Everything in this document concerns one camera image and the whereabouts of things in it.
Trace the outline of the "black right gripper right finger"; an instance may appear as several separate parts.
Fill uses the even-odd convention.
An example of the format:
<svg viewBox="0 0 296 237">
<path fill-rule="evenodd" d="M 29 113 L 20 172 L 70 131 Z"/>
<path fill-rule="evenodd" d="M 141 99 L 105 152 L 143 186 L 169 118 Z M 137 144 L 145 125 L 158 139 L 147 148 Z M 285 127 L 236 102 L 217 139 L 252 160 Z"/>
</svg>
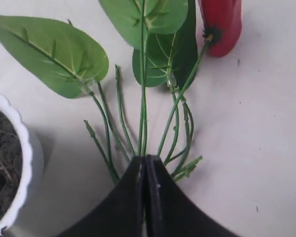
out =
<svg viewBox="0 0 296 237">
<path fill-rule="evenodd" d="M 149 237 L 236 237 L 200 210 L 171 178 L 158 156 L 145 157 Z"/>
</svg>

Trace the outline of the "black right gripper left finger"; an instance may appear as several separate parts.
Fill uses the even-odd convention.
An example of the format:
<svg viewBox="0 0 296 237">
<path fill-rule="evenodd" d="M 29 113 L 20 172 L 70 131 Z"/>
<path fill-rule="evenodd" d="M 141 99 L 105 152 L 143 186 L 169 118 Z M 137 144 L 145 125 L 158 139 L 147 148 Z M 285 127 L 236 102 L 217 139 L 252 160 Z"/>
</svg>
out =
<svg viewBox="0 0 296 237">
<path fill-rule="evenodd" d="M 143 227 L 144 159 L 133 157 L 109 195 L 60 237 L 140 237 Z"/>
</svg>

